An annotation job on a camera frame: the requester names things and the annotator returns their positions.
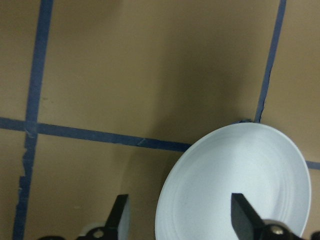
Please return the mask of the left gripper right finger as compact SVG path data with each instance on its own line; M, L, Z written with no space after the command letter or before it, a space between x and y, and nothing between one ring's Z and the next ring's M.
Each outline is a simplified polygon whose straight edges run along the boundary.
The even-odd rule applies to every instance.
M242 193L231 194L231 225L239 240L300 240L278 221L264 221Z

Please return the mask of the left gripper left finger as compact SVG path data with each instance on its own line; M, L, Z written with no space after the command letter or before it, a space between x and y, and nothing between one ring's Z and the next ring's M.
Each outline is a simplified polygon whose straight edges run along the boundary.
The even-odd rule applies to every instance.
M129 239L129 195L116 197L104 226L90 229L78 240L128 240Z

